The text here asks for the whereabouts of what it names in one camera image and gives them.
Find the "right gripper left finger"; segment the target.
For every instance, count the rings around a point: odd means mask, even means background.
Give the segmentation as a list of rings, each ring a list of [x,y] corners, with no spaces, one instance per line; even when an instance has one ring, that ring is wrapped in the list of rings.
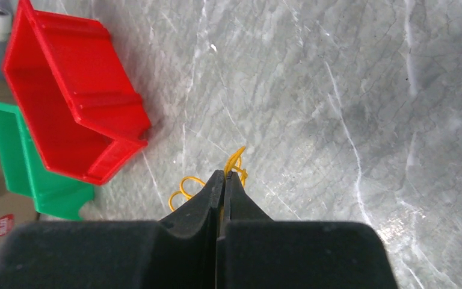
[[[0,288],[214,288],[224,173],[159,221],[32,222],[0,247]]]

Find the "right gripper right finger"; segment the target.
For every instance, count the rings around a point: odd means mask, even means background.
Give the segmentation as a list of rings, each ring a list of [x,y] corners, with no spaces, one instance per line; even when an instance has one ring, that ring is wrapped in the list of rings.
[[[383,242],[368,225],[275,221],[226,175],[217,238],[218,288],[396,288]]]

